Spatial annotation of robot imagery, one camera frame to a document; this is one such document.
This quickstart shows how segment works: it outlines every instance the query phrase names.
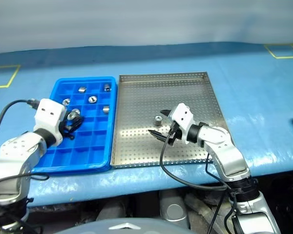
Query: white wall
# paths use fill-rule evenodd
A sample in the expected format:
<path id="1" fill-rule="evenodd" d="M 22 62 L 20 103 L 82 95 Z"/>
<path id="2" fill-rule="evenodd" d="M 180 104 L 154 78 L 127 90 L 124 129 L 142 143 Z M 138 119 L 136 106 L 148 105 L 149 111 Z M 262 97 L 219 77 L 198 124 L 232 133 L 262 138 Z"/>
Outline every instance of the white wall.
<path id="1" fill-rule="evenodd" d="M 0 52 L 293 42 L 293 0 L 0 0 Z"/>

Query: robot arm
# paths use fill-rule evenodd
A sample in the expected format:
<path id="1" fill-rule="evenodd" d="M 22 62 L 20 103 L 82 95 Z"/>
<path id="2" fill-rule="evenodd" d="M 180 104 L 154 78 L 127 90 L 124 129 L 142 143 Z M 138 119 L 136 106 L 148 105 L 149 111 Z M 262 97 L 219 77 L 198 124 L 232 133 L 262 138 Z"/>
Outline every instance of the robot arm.
<path id="1" fill-rule="evenodd" d="M 279 227 L 266 200 L 257 190 L 250 169 L 241 152 L 233 145 L 229 132 L 205 123 L 196 125 L 189 107 L 183 103 L 171 111 L 163 110 L 161 113 L 173 121 L 168 143 L 173 145 L 175 139 L 181 139 L 185 144 L 192 142 L 204 148 L 211 155 L 220 178 L 235 192 L 236 212 L 232 217 L 235 233 L 279 234 Z M 150 132 L 161 141 L 166 139 L 159 132 Z"/>
<path id="2" fill-rule="evenodd" d="M 34 132 L 27 132 L 12 138 L 0 147 L 0 179 L 30 173 L 50 146 L 61 144 L 64 137 L 72 138 L 83 118 L 77 117 L 73 124 L 66 125 L 69 112 L 66 108 L 50 99 L 42 99 L 35 114 Z M 26 205 L 30 177 L 18 177 L 0 182 L 0 206 L 19 219 L 28 216 Z M 17 230 L 18 222 L 0 214 L 0 227 Z"/>

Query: blue table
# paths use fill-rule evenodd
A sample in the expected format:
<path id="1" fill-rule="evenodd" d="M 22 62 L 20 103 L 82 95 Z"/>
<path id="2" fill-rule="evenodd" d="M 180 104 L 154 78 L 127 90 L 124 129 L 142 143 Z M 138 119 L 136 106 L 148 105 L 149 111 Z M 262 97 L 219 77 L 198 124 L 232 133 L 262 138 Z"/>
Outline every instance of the blue table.
<path id="1" fill-rule="evenodd" d="M 59 78 L 207 71 L 236 146 L 253 176 L 293 170 L 293 47 L 200 43 L 139 47 L 83 47 L 0 54 L 0 66 L 21 65 L 0 88 L 0 111 L 15 99 L 49 97 Z M 17 66 L 0 68 L 6 85 Z M 0 145 L 32 130 L 35 112 L 19 104 L 0 128 Z M 201 164 L 169 169 L 186 180 L 208 183 Z M 55 176 L 32 181 L 31 205 L 74 202 L 182 186 L 159 167 Z"/>

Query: stainless steel tray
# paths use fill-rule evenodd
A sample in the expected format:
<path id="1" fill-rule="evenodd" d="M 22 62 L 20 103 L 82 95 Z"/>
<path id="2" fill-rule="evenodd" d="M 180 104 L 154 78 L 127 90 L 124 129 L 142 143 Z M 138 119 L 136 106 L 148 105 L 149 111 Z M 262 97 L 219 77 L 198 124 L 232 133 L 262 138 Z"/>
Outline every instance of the stainless steel tray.
<path id="1" fill-rule="evenodd" d="M 148 129 L 167 134 L 168 118 L 163 116 L 163 125 L 156 127 L 154 117 L 180 102 L 190 107 L 196 122 L 228 129 L 206 72 L 121 75 L 117 102 L 111 159 L 116 168 L 159 164 L 163 142 Z M 197 145 L 177 141 L 174 147 L 167 146 L 164 163 L 205 162 L 206 157 Z"/>

